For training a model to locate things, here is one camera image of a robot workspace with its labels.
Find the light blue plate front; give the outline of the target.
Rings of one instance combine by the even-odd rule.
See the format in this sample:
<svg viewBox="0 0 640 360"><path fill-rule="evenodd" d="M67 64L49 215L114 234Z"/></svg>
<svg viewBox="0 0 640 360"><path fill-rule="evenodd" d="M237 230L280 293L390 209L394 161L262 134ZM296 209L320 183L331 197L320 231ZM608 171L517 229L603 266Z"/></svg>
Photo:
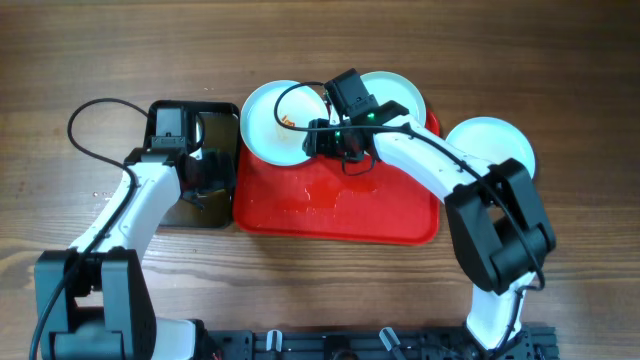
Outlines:
<svg viewBox="0 0 640 360"><path fill-rule="evenodd" d="M528 138L514 125L495 117L474 117L455 126L446 142L477 158L500 164L509 158L525 166L532 179L536 157Z"/></svg>

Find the light blue plate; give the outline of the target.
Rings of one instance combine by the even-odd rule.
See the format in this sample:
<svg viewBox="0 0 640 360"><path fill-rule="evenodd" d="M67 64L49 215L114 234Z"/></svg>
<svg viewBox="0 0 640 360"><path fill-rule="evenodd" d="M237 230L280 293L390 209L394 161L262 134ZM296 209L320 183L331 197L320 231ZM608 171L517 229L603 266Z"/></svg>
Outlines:
<svg viewBox="0 0 640 360"><path fill-rule="evenodd" d="M264 84L247 98L241 111L240 130L245 145L271 165L294 166L310 159L303 150L306 133L282 127L274 117L277 99L295 84L292 80ZM285 124L307 128L311 120L327 118L328 111L314 90L301 87L284 96L278 116Z"/></svg>
<svg viewBox="0 0 640 360"><path fill-rule="evenodd" d="M528 138L514 125L495 117L474 117L455 126L446 142L477 158L500 164L509 158L525 166L532 179L536 157Z"/></svg>
<svg viewBox="0 0 640 360"><path fill-rule="evenodd" d="M407 78L388 71L374 71L361 76L368 92L380 105L395 101L408 109L421 125L427 123L427 106L418 88Z"/></svg>

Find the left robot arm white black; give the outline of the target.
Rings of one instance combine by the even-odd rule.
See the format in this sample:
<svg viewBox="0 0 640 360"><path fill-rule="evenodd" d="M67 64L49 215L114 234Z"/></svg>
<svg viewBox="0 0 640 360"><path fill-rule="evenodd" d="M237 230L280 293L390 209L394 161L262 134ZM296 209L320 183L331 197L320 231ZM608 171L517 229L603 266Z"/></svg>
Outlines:
<svg viewBox="0 0 640 360"><path fill-rule="evenodd" d="M233 157L137 148L92 226L35 264L37 359L201 359L215 344L199 320L156 316L141 261L165 214L187 193L231 189Z"/></svg>

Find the red plastic tray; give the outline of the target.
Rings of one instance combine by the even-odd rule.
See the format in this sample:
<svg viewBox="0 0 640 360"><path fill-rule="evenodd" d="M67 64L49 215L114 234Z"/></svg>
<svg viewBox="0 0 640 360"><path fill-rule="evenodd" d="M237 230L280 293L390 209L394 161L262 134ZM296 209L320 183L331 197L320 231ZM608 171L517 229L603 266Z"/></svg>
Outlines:
<svg viewBox="0 0 640 360"><path fill-rule="evenodd" d="M440 201L409 175L369 158L350 164L313 159L270 165L240 151L233 217L266 235L422 245L439 229Z"/></svg>

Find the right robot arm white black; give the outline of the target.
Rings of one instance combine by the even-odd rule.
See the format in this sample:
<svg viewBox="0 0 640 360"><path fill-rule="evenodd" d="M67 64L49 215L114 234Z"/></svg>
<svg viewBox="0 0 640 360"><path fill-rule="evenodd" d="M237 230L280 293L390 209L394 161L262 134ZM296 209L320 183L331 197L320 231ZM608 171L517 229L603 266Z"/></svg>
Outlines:
<svg viewBox="0 0 640 360"><path fill-rule="evenodd" d="M342 162L373 161L408 174L445 206L458 264L474 285L466 329L499 356L520 331L527 292L544 289L542 267L556 236L527 168L465 153L389 101L355 119L310 121L302 148Z"/></svg>

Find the black water basin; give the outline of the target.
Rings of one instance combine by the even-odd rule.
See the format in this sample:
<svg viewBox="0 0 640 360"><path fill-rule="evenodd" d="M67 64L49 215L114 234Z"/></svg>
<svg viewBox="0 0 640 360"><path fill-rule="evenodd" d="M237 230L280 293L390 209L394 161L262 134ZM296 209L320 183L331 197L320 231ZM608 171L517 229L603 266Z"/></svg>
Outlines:
<svg viewBox="0 0 640 360"><path fill-rule="evenodd" d="M183 110L187 129L187 149L180 149L195 159L202 159L207 151L230 153L235 165L235 187L207 194L180 195L179 200L164 215L163 227L172 228L225 228L233 222L232 205L236 188L239 161L240 130L239 109L226 102L197 102L158 100L148 111L143 146L151 148L151 137L156 130L156 111L161 107Z"/></svg>

